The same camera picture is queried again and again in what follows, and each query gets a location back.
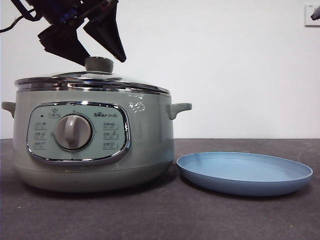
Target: plate rim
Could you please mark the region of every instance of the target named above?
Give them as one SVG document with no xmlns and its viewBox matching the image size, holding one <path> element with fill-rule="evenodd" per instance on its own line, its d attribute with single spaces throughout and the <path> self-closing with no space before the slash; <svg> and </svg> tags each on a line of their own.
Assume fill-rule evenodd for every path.
<svg viewBox="0 0 320 240">
<path fill-rule="evenodd" d="M 301 178 L 296 178 L 296 179 L 292 179 L 292 180 L 283 180 L 283 181 L 252 181 L 252 180 L 241 180 L 241 179 L 231 179 L 231 178 L 209 176 L 209 175 L 204 175 L 204 174 L 197 173 L 197 172 L 194 172 L 194 171 L 190 171 L 190 170 L 186 169 L 185 167 L 181 166 L 181 164 L 179 163 L 180 159 L 182 159 L 184 157 L 187 157 L 187 156 L 196 155 L 196 154 L 245 154 L 245 155 L 265 156 L 265 157 L 269 157 L 269 158 L 277 158 L 277 159 L 282 159 L 282 160 L 286 160 L 286 161 L 289 161 L 289 162 L 294 162 L 296 164 L 300 164 L 303 167 L 309 169 L 310 173 L 308 175 L 304 176 L 304 177 L 301 177 Z M 283 157 L 278 157 L 278 156 L 272 156 L 272 155 L 265 155 L 265 154 L 259 154 L 259 153 L 250 153 L 250 152 L 237 152 L 237 151 L 194 152 L 194 153 L 186 154 L 186 155 L 183 155 L 183 156 L 179 157 L 176 160 L 176 164 L 177 164 L 177 166 L 179 168 L 183 169 L 184 171 L 187 171 L 189 173 L 196 174 L 196 175 L 199 175 L 199 176 L 208 177 L 208 178 L 212 178 L 212 179 L 228 180 L 228 181 L 235 181 L 235 182 L 248 182 L 248 183 L 285 183 L 285 182 L 294 182 L 294 181 L 300 181 L 300 180 L 308 179 L 314 174 L 314 171 L 312 170 L 311 167 L 309 167 L 309 166 L 307 166 L 307 165 L 305 165 L 305 164 L 303 164 L 301 162 L 298 162 L 298 161 L 294 161 L 294 160 L 290 160 L 290 159 L 283 158 Z"/>
</svg>

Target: lid knob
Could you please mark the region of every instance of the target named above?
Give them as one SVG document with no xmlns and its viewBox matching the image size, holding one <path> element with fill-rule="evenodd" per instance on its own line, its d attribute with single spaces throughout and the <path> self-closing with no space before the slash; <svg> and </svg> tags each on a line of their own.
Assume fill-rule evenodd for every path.
<svg viewBox="0 0 320 240">
<path fill-rule="evenodd" d="M 114 62 L 101 56 L 90 56 L 85 59 L 85 69 L 87 71 L 99 71 L 112 73 Z"/>
</svg>

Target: table surface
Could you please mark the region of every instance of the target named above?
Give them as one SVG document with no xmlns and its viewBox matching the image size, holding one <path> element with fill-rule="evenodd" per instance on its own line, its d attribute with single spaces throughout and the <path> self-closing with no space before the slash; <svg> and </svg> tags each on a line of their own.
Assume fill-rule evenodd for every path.
<svg viewBox="0 0 320 240">
<path fill-rule="evenodd" d="M 174 159 L 195 152 L 246 152 L 298 161 L 310 183 L 277 197 L 242 197 L 198 187 L 175 163 L 137 187 L 86 194 L 44 191 L 13 170 L 12 140 L 1 140 L 4 240 L 317 240 L 320 139 L 175 139 Z"/>
</svg>

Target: power socket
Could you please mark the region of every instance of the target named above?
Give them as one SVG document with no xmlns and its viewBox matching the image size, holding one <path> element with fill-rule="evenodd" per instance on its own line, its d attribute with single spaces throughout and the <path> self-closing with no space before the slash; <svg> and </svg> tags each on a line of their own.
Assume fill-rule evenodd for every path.
<svg viewBox="0 0 320 240">
<path fill-rule="evenodd" d="M 310 3 L 306 4 L 304 7 L 304 25 L 306 27 L 320 27 L 320 19 L 313 21 L 311 15 L 314 13 L 320 3 Z"/>
</svg>

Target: pot base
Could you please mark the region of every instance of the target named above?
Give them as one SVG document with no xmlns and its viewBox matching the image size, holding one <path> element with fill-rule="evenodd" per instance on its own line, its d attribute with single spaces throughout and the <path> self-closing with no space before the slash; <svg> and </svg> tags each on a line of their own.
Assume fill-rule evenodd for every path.
<svg viewBox="0 0 320 240">
<path fill-rule="evenodd" d="M 90 193 L 123 189 L 151 181 L 165 173 L 172 161 L 100 172 L 44 172 L 15 166 L 20 178 L 33 187 L 65 193 Z"/>
</svg>

